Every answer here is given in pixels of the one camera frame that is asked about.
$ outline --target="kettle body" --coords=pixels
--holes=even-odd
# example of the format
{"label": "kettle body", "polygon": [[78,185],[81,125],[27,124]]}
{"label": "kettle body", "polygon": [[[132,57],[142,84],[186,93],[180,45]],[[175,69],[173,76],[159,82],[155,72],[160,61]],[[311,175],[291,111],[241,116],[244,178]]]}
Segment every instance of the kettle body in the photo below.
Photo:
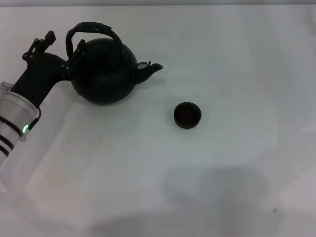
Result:
{"label": "kettle body", "polygon": [[[83,40],[72,53],[71,38],[75,32],[91,32],[109,35],[112,39]],[[97,105],[107,105],[126,97],[136,84],[144,82],[160,64],[137,64],[132,51],[124,45],[110,27],[94,22],[78,24],[66,37],[69,80],[77,93]]]}

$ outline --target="green light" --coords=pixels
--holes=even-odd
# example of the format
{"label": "green light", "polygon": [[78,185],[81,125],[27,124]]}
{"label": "green light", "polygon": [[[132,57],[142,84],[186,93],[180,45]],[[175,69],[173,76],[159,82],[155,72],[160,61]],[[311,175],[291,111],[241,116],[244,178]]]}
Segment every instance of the green light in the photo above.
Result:
{"label": "green light", "polygon": [[23,133],[26,133],[26,130],[29,128],[28,125],[25,125],[24,128],[23,128]]}

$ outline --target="white surface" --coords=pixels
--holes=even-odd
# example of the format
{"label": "white surface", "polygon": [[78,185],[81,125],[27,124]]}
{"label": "white surface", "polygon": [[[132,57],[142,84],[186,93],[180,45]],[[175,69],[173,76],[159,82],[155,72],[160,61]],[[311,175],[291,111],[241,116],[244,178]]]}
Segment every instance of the white surface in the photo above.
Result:
{"label": "white surface", "polygon": [[316,0],[0,0],[0,6],[312,4]]}
{"label": "white surface", "polygon": [[[316,6],[0,8],[0,71],[54,30],[108,24],[164,69],[96,107],[67,82],[0,171],[5,237],[316,234]],[[76,35],[74,44],[99,35]],[[192,130],[174,107],[198,104]]]}

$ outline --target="black handle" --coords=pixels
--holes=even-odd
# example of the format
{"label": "black handle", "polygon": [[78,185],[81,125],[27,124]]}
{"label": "black handle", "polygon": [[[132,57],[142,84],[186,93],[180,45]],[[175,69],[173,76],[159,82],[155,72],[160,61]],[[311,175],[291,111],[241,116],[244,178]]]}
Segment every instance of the black handle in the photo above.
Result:
{"label": "black handle", "polygon": [[77,24],[73,29],[69,30],[66,36],[66,51],[67,55],[70,58],[74,53],[74,46],[73,46],[73,36],[77,32],[84,32],[84,33],[100,33],[103,35],[110,36],[117,46],[119,47],[121,58],[125,59],[125,50],[124,45],[120,38],[112,31],[112,28],[101,23],[97,22],[82,22]]}

